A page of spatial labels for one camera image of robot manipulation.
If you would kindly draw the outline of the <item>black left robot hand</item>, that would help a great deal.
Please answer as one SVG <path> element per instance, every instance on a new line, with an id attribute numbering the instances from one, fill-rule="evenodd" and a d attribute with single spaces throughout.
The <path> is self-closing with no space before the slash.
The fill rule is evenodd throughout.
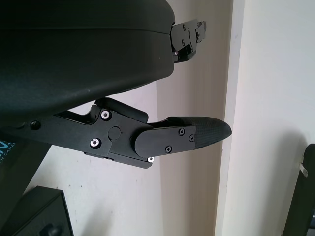
<path id="1" fill-rule="evenodd" d="M 111 98 L 173 73 L 206 23 L 176 24 L 164 0 L 3 0 L 0 138 L 30 140 L 140 168 L 229 137 L 208 117 L 148 115 Z"/>

